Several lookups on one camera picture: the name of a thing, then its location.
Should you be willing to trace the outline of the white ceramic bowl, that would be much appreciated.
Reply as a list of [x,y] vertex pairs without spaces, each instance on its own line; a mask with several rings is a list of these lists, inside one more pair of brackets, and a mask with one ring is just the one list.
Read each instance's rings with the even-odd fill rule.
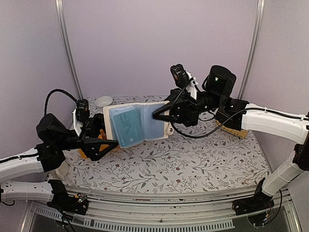
[[97,108],[103,108],[105,106],[111,105],[113,102],[113,98],[110,96],[102,96],[95,100],[95,106]]

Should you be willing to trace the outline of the front aluminium rail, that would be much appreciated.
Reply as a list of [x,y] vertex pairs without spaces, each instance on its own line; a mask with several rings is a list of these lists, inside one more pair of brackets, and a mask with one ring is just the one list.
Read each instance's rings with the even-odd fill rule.
[[28,204],[24,232],[300,232],[288,189],[274,196],[274,207],[237,215],[235,200],[253,195],[254,188],[179,194],[140,194],[83,189],[88,211],[73,215],[68,225],[61,214],[43,203]]

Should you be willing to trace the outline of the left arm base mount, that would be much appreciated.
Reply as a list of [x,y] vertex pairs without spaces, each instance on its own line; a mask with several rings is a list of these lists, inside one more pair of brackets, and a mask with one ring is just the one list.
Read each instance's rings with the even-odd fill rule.
[[47,202],[47,206],[61,212],[69,212],[78,215],[86,215],[89,201],[81,194],[70,196],[66,193],[54,194],[52,200]]

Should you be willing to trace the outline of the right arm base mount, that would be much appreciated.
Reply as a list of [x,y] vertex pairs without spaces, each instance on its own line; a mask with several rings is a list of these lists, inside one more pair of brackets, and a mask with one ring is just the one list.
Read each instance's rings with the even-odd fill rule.
[[244,215],[260,210],[271,209],[274,206],[272,197],[265,194],[254,195],[252,197],[238,199],[232,202],[232,209],[236,215]]

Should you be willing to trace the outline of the right aluminium frame post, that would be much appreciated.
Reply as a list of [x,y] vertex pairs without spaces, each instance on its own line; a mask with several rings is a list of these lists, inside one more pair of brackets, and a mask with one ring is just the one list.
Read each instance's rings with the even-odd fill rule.
[[243,80],[240,85],[240,90],[238,94],[238,99],[242,100],[244,98],[246,88],[249,82],[251,70],[253,67],[254,62],[254,56],[257,50],[258,46],[258,40],[261,32],[261,27],[263,23],[263,14],[264,14],[264,8],[265,8],[265,0],[258,0],[257,1],[257,7],[256,7],[256,15],[255,15],[255,22],[254,22],[254,28],[253,28],[253,35],[252,35],[252,41],[249,49],[249,54],[244,70]]

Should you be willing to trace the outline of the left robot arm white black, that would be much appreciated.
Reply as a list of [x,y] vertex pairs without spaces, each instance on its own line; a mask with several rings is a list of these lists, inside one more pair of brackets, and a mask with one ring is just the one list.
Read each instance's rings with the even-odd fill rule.
[[[98,161],[118,147],[116,140],[104,138],[103,114],[93,117],[73,116],[73,129],[67,129],[52,113],[46,114],[36,127],[42,143],[26,152],[0,160],[1,202],[31,200],[46,202],[49,207],[67,210],[86,206],[86,197],[70,196],[63,184],[68,172],[64,151],[80,149],[92,161]],[[14,182],[28,174],[55,171],[58,179],[39,183]]]

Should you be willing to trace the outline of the woven bamboo tray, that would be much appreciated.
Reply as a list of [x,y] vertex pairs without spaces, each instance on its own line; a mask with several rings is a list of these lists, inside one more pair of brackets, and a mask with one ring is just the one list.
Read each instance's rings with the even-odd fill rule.
[[232,128],[233,124],[231,124],[232,127],[228,127],[228,126],[230,126],[229,121],[226,122],[226,123],[221,123],[219,120],[216,119],[215,123],[216,123],[217,126],[220,127],[221,130],[226,131],[226,132],[228,132],[228,133],[230,133],[232,135],[235,135],[235,136],[237,136],[239,138],[243,138],[244,139],[244,138],[247,137],[247,135],[249,133],[248,130],[243,130],[243,129],[237,130],[237,129]]

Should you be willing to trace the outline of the aluminium frame post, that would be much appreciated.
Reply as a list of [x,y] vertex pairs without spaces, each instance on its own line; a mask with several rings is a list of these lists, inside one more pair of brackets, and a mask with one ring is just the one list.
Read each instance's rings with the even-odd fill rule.
[[256,7],[256,15],[255,15],[255,22],[254,22],[254,28],[253,28],[253,35],[252,35],[252,41],[249,49],[249,54],[244,70],[243,80],[240,85],[240,90],[238,94],[238,99],[242,100],[244,98],[246,88],[249,82],[251,70],[253,67],[254,62],[254,56],[257,50],[258,46],[258,40],[261,32],[261,27],[263,23],[263,14],[264,14],[264,8],[265,8],[265,0],[258,0],[257,1],[257,7]]
[[78,79],[77,71],[76,71],[76,68],[75,68],[72,50],[71,50],[71,47],[70,47],[70,41],[69,41],[69,35],[68,35],[67,26],[66,26],[66,19],[65,19],[63,1],[62,0],[55,0],[55,6],[56,6],[56,14],[57,14],[57,19],[58,19],[60,34],[61,34],[61,37],[62,37],[65,55],[66,55],[66,58],[67,58],[67,62],[68,62],[73,86],[74,86],[77,98],[82,99],[83,93],[82,93],[82,88],[81,88],[81,85],[80,85],[80,82],[79,82],[79,79]]

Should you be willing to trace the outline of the beige card holder wallet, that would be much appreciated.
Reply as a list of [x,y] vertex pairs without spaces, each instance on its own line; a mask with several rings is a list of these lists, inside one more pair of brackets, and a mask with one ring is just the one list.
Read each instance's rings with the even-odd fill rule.
[[103,108],[106,136],[116,140],[121,148],[144,141],[166,139],[174,133],[169,122],[153,118],[153,112],[168,101],[126,103]]

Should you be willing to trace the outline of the yellow middle storage bin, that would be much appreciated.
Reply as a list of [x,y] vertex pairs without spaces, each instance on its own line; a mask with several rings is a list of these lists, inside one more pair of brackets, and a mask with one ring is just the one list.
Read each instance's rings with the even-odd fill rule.
[[[107,136],[104,132],[103,129],[100,129],[100,135],[98,136],[99,139],[102,139],[102,140],[106,140],[107,139]],[[117,148],[118,145],[108,145],[108,144],[103,144],[100,146],[99,148],[99,152],[110,152],[111,150]]]

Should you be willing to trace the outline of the left aluminium frame post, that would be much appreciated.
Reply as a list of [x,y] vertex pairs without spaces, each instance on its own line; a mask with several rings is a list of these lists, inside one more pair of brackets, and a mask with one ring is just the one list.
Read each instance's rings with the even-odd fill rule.
[[80,82],[79,82],[79,79],[78,79],[77,71],[76,71],[76,68],[75,68],[72,50],[71,50],[71,47],[70,47],[70,41],[69,41],[69,35],[68,35],[67,26],[66,26],[66,19],[65,19],[63,1],[62,0],[55,0],[55,6],[56,6],[56,14],[57,14],[57,19],[58,19],[60,34],[61,34],[61,37],[62,37],[65,55],[66,55],[66,58],[67,58],[67,62],[68,62],[73,86],[74,86],[77,98],[82,99],[83,93],[82,93],[82,88],[81,88],[81,85],[80,85]]

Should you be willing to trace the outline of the teal VIP credit card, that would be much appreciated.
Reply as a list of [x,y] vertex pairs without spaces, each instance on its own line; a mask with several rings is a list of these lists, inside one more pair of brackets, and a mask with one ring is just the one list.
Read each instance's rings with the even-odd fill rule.
[[113,128],[121,148],[135,146],[143,141],[139,112],[134,107],[111,112]]

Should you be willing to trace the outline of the yellow left storage bin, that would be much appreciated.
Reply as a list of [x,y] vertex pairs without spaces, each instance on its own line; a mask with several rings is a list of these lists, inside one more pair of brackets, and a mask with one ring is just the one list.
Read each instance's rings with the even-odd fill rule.
[[78,149],[78,153],[80,154],[80,157],[82,159],[87,159],[86,154],[83,152],[83,150],[81,148]]

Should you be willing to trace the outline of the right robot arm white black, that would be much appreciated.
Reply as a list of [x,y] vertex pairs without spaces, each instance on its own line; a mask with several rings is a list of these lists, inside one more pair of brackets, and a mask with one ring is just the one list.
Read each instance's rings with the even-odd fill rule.
[[153,118],[175,124],[195,126],[203,112],[215,111],[219,125],[235,132],[259,131],[296,143],[290,157],[272,174],[261,180],[250,199],[254,211],[261,210],[277,191],[309,169],[309,116],[295,115],[233,99],[230,94],[236,76],[227,68],[213,65],[199,90],[194,77],[181,64],[170,68],[176,84],[166,98],[168,103],[153,112]]

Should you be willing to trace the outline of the yellow storage bin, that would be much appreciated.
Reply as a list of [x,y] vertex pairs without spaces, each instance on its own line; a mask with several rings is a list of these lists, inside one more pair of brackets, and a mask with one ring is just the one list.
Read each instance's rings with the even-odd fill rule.
[[[98,136],[99,139],[102,139],[102,140],[106,140],[107,139],[107,136],[104,132],[103,129],[100,129],[100,135]],[[99,152],[110,152],[111,150],[117,148],[118,145],[108,145],[108,144],[103,144],[100,146],[99,148]]]
[[81,148],[78,149],[78,153],[80,154],[80,157],[82,159],[87,159],[86,154],[83,152],[83,150]]

